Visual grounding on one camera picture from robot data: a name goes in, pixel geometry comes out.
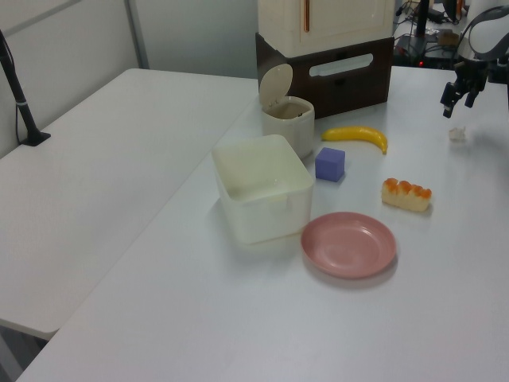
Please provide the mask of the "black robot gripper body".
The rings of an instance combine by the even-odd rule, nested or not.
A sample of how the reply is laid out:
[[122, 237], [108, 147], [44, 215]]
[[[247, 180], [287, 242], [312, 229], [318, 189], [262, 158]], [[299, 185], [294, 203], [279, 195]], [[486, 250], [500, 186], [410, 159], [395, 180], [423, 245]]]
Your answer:
[[488, 78], [488, 62], [459, 59], [453, 66], [457, 78], [454, 82], [456, 93], [480, 93]]

